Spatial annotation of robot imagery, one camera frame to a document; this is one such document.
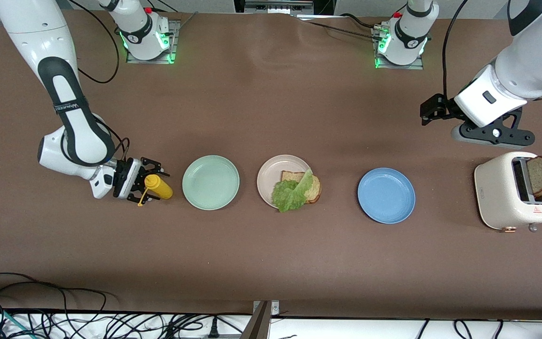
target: green lettuce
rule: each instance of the green lettuce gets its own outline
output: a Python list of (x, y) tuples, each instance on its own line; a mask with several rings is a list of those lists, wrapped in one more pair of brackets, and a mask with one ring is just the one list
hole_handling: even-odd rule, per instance
[(295, 180), (280, 181), (275, 184), (273, 189), (273, 204), (279, 209), (280, 212), (287, 212), (289, 210), (298, 210), (305, 202), (305, 192), (307, 192), (312, 186), (312, 171), (309, 169), (305, 172), (301, 182)]

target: yellow squeeze bottle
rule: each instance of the yellow squeeze bottle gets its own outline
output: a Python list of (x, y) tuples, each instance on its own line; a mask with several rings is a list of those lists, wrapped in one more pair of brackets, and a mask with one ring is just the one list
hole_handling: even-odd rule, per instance
[(143, 206), (142, 201), (146, 196), (147, 191), (153, 191), (161, 199), (170, 199), (173, 196), (173, 189), (168, 186), (166, 182), (163, 182), (156, 174), (150, 174), (144, 179), (146, 190), (143, 192), (142, 198), (139, 200), (138, 206)]

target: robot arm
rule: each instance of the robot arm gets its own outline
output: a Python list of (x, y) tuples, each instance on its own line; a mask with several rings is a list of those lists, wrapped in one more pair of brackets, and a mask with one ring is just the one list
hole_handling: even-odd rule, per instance
[(542, 97), (542, 0), (510, 19), (510, 31), (514, 42), (454, 98), (478, 127)]
[[(138, 0), (100, 0), (117, 22), (133, 56), (151, 59), (168, 48), (159, 43), (168, 21), (146, 14)], [(12, 42), (48, 91), (63, 126), (41, 139), (39, 164), (91, 184), (93, 196), (138, 202), (132, 191), (144, 192), (148, 174), (163, 174), (156, 161), (114, 159), (114, 143), (99, 116), (89, 109), (78, 81), (71, 34), (56, 0), (0, 0), (0, 19)], [(146, 194), (147, 198), (157, 198)]]
[(438, 17), (438, 4), (433, 0), (408, 0), (401, 17), (383, 22), (389, 36), (378, 52), (396, 65), (414, 62), (428, 41), (428, 32)]
[[(517, 127), (521, 107), (542, 98), (542, 0), (509, 0), (508, 15), (512, 44), (453, 99), (436, 94), (423, 103), (422, 125), (458, 118), (465, 123), (452, 136), (460, 141), (518, 149), (534, 142), (532, 132)], [(508, 127), (503, 122), (510, 116)]]
[(0, 0), (0, 19), (64, 124), (65, 156), (87, 167), (109, 161), (114, 143), (82, 93), (71, 33), (56, 1)]

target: toaster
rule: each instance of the toaster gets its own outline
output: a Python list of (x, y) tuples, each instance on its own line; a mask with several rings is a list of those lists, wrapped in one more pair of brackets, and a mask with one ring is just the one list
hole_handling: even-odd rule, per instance
[(529, 152), (509, 152), (478, 165), (474, 171), (476, 200), (484, 223), (506, 233), (518, 227), (536, 232), (542, 223), (542, 196), (534, 197), (526, 162)]

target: brown table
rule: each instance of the brown table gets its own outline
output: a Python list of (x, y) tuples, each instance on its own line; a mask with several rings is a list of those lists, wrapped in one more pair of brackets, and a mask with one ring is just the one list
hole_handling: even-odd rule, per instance
[[(108, 77), (105, 32), (86, 13), (64, 15), (80, 67)], [(420, 124), (419, 104), (441, 91), (447, 24), (432, 28), (426, 69), (402, 71), (375, 69), (362, 38), (286, 15), (198, 14), (176, 64), (122, 63), (105, 85), (81, 76), (92, 110), (131, 138), (129, 155), (171, 174), (174, 198), (143, 208), (95, 200), (85, 180), (37, 163), (39, 140), (60, 120), (0, 28), (0, 272), (114, 292), (107, 309), (248, 312), (252, 300), (279, 299), (288, 315), (542, 318), (542, 226), (500, 234), (476, 208), (473, 169), (506, 149), (452, 140), (455, 121)], [(450, 94), (510, 40), (504, 21), (458, 21)], [(536, 134), (527, 150), (542, 154), (542, 102), (525, 107), (521, 127)], [(181, 193), (183, 172), (207, 154), (228, 157), (241, 178), (214, 212)], [(312, 166), (318, 204), (280, 214), (262, 201), (256, 174), (277, 154)], [(415, 210), (398, 225), (357, 204), (360, 178), (376, 167), (415, 187)], [(8, 295), (8, 306), (62, 307), (39, 288)], [(96, 308), (78, 297), (70, 307)]]

